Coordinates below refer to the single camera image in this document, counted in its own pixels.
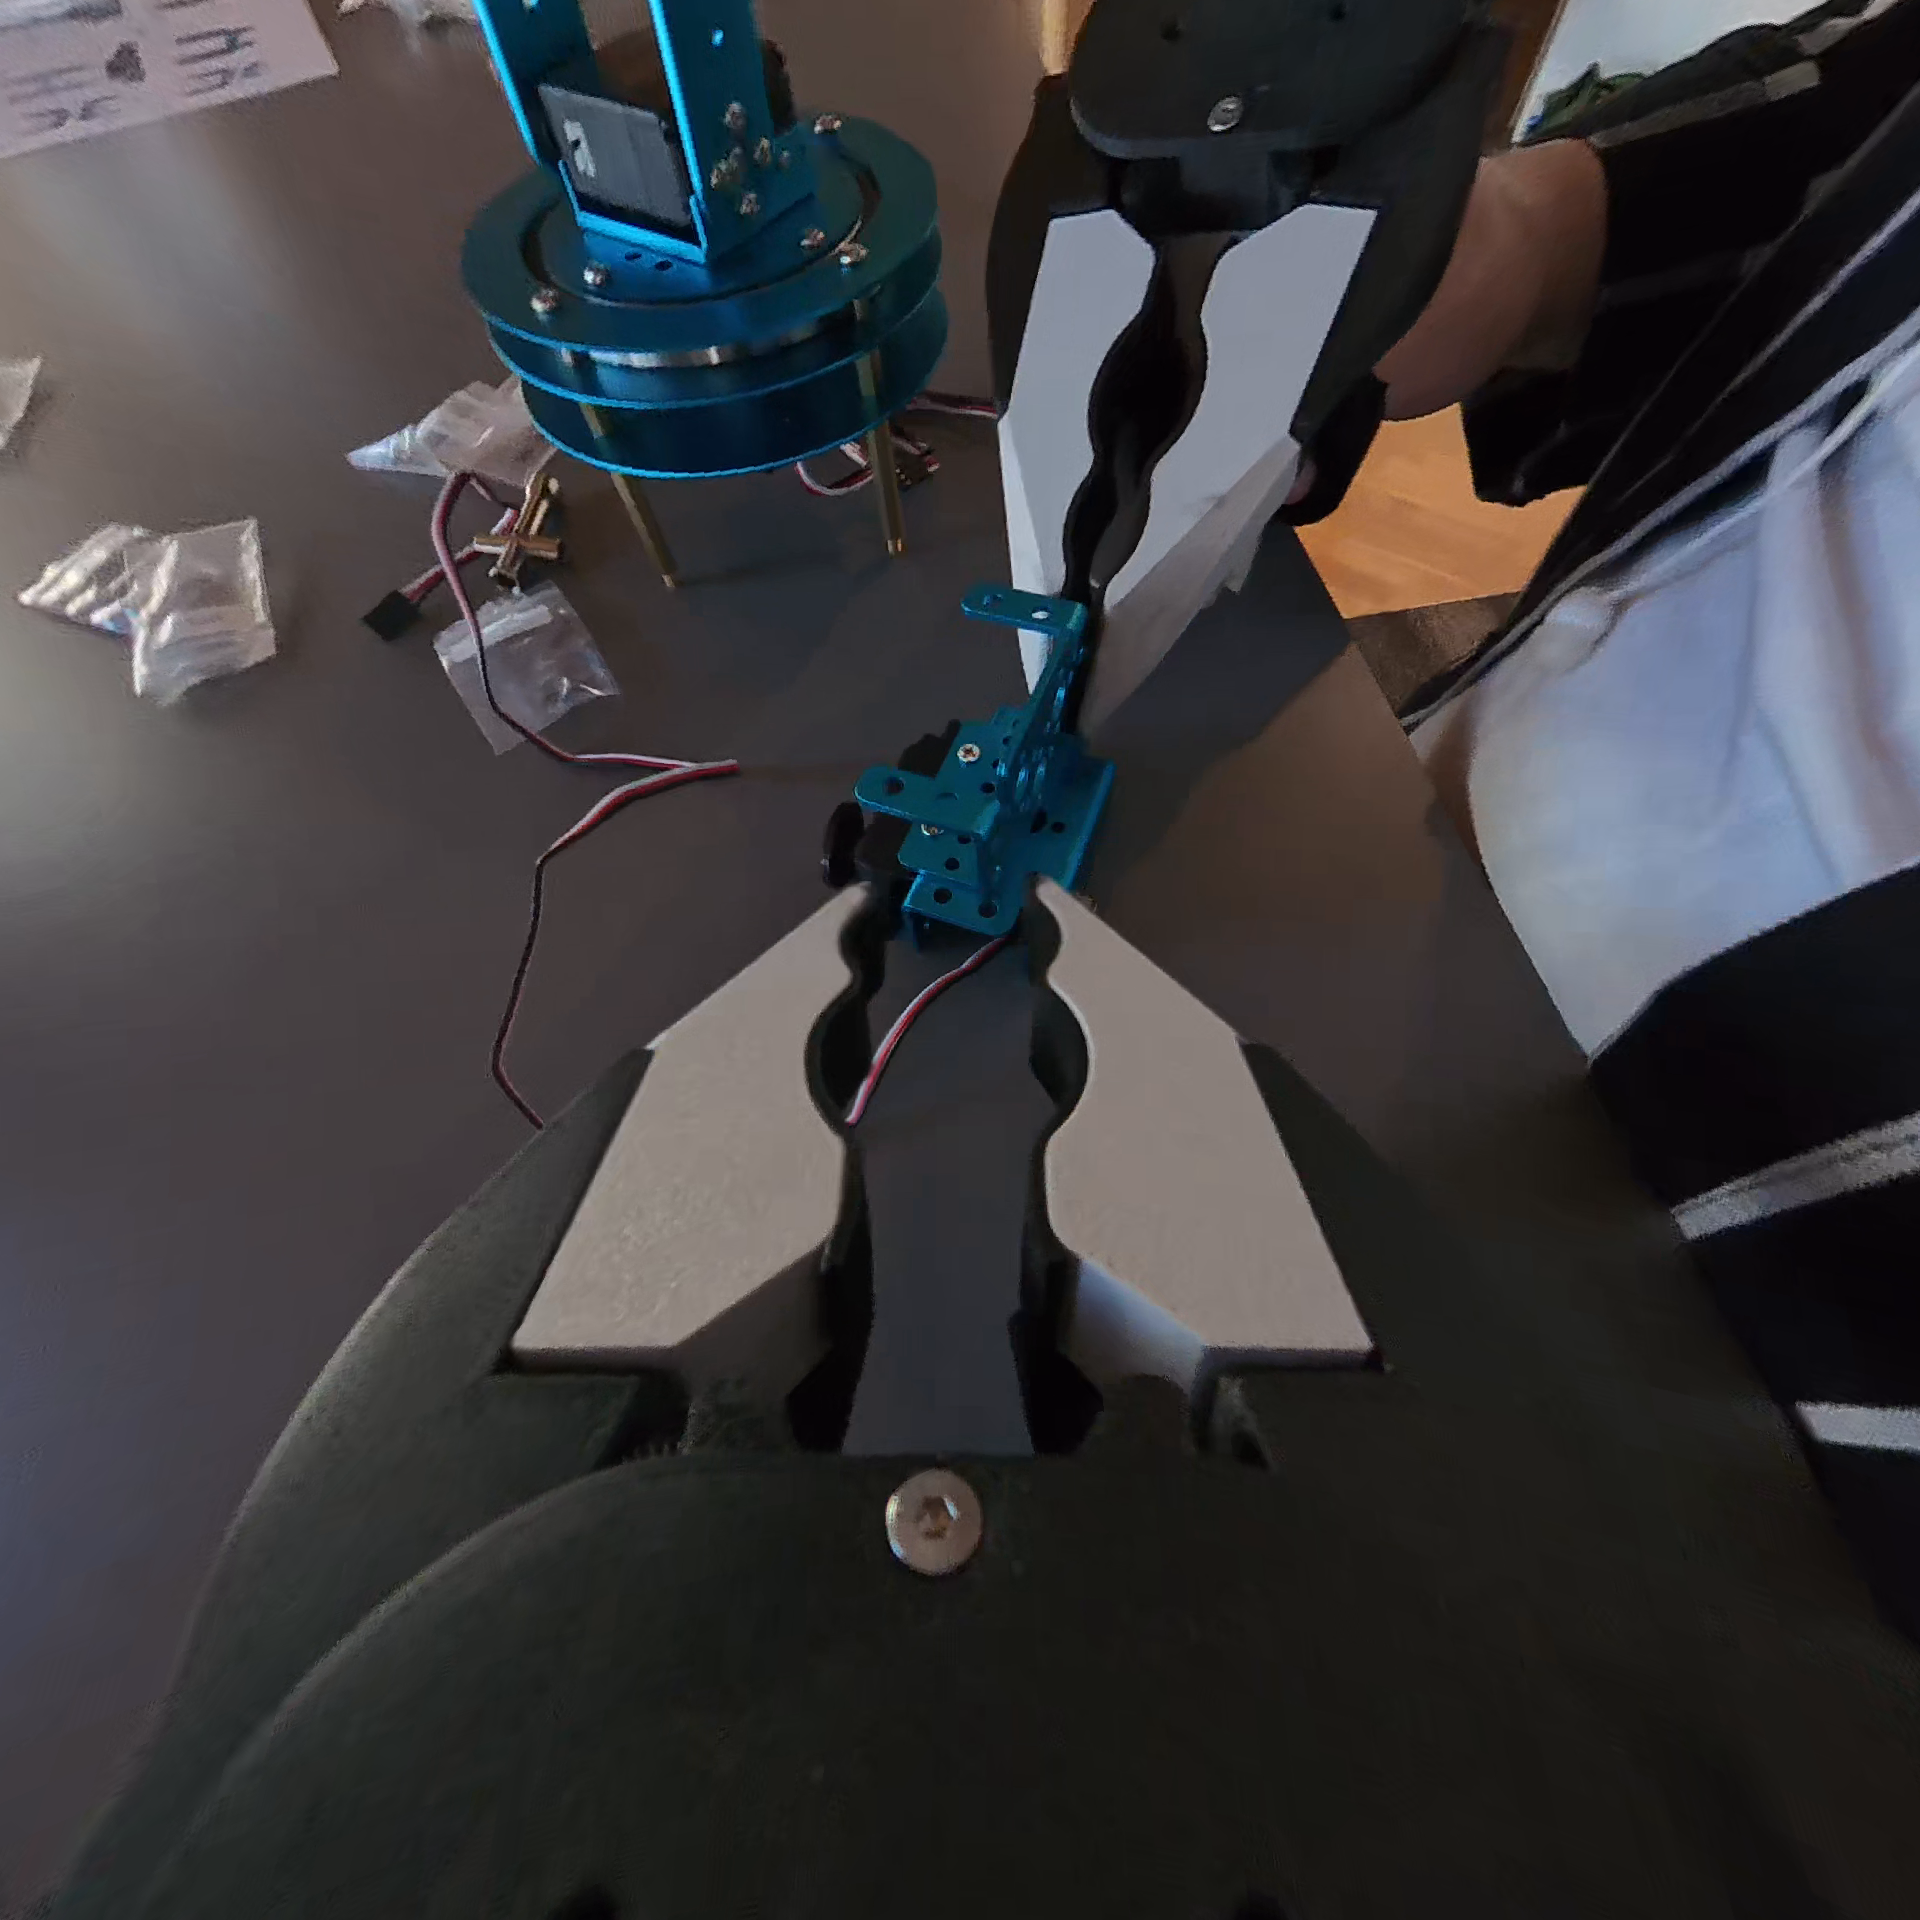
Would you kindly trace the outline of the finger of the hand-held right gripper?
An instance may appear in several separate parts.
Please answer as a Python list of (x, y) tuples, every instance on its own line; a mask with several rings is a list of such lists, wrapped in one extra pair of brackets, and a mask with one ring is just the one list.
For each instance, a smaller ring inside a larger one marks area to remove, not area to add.
[[(999, 419), (999, 481), (1017, 590), (1071, 594), (1065, 521), (1093, 474), (1095, 376), (1135, 320), (1151, 269), (1151, 248), (1114, 211), (1076, 214), (1046, 226), (1012, 397)], [(1201, 510), (1181, 474), (1168, 491), (1168, 502), (1150, 507), (1138, 546), (1106, 590), (1086, 691), (1140, 688), (1198, 608), (1201, 567), (1184, 561), (1181, 549)]]
[(1150, 475), (1140, 545), (1106, 594), (1106, 639), (1177, 639), (1242, 582), (1295, 474), (1292, 424), (1376, 217), (1306, 203), (1215, 263), (1199, 312), (1201, 390)]

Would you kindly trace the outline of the person's white shirt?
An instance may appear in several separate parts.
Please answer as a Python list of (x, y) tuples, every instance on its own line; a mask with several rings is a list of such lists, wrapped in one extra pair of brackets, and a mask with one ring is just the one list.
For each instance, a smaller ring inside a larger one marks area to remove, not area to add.
[(1407, 720), (1573, 1041), (1914, 867), (1914, 317)]

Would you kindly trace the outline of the brass cross wrench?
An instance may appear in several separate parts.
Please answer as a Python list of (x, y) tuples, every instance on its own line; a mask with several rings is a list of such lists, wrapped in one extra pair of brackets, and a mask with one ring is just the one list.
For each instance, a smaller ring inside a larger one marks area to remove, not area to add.
[(486, 562), (494, 585), (518, 592), (528, 582), (566, 562), (562, 486), (548, 470), (534, 472), (518, 506), (489, 535), (471, 541), (471, 553)]

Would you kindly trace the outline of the printed instruction sheet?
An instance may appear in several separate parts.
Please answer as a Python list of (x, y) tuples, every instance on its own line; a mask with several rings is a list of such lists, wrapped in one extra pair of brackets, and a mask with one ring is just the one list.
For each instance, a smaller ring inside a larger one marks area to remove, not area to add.
[(2, 157), (336, 74), (306, 2), (5, 2)]

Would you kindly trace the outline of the person's right hand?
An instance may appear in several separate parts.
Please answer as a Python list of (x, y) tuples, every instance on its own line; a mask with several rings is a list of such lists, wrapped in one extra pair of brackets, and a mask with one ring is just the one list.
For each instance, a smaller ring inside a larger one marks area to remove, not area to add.
[[(1473, 494), (1517, 507), (1591, 474), (1588, 455), (1642, 402), (1646, 378), (1626, 365), (1613, 317), (1600, 313), (1612, 189), (1602, 150), (1557, 137), (1478, 162), (1452, 256), (1428, 305), (1376, 362), (1383, 416), (1410, 421), (1448, 410), (1473, 414), (1476, 397), (1540, 387), (1543, 419), (1489, 438), (1470, 425)], [(1573, 449), (1550, 454), (1570, 438)]]

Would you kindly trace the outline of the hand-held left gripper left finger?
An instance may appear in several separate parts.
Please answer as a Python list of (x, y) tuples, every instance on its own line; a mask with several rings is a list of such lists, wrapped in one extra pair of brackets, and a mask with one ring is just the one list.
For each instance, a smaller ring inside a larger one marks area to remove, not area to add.
[(818, 906), (645, 1053), (625, 1111), (514, 1336), (528, 1369), (801, 1382), (828, 1355), (823, 1265), (847, 1209), (815, 1032), (866, 885)]

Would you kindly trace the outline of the person's black striped jacket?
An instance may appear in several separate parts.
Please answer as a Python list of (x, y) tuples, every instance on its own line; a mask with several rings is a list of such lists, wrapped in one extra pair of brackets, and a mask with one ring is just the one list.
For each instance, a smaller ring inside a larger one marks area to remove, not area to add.
[[(1918, 81), (1734, 289), (1602, 461), (1502, 626), (1658, 510), (1850, 347), (1914, 317)], [(1918, 1622), (1918, 379), (1914, 867), (1679, 975), (1588, 1071), (1642, 1187), (1802, 1437), (1882, 1614)]]

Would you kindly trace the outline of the dark grey desk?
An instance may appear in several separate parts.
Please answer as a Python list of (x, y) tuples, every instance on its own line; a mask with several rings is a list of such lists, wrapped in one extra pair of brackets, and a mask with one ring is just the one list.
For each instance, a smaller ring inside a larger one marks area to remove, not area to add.
[[(982, 394), (986, 225), (1033, 5), (762, 5), (812, 107), (938, 179), (950, 346)], [(144, 1747), (232, 1510), (390, 1273), (529, 1138), (489, 1080), (529, 869), (602, 784), (494, 757), (430, 632), (362, 611), (432, 488), (348, 449), (496, 378), (461, 235), (526, 160), (477, 34), (316, 5), (337, 79), (5, 160), (5, 1915), (39, 1915)], [(930, 435), (904, 553), (790, 478), (660, 488), (665, 590), (566, 470), (566, 590), (621, 683), (566, 741), (741, 778), (550, 871), (511, 1072), (546, 1118), (823, 898), (857, 774), (1017, 693), (958, 598), (1005, 578), (991, 432)], [(253, 517), (278, 653), (154, 707), (15, 605), (105, 521)], [(1525, 1281), (1688, 1281), (1576, 1049), (1306, 558), (1114, 730), (1089, 891), (1286, 1055), (1460, 1245)], [(941, 999), (871, 1111), (866, 1449), (1024, 1438), (1005, 1318), (1028, 1129), (1020, 955)]]

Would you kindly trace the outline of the blue servo bracket assembly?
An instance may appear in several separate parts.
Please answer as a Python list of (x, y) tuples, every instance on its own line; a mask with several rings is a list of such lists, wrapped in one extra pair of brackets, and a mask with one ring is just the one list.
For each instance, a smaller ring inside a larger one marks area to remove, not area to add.
[(1113, 767), (1076, 731), (1097, 650), (1080, 601), (982, 584), (961, 617), (1039, 647), (1020, 705), (948, 722), (876, 763), (823, 838), (832, 889), (866, 883), (912, 935), (1015, 938), (1038, 880), (1071, 889), (1113, 791)]

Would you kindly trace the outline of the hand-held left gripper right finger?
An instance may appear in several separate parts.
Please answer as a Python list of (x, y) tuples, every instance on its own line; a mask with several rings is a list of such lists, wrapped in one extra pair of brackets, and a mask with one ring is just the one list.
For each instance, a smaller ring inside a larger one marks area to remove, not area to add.
[(1045, 985), (1080, 1089), (1042, 1151), (1045, 1222), (1071, 1269), (1063, 1351), (1089, 1382), (1210, 1382), (1354, 1366), (1373, 1341), (1240, 1038), (1058, 883)]

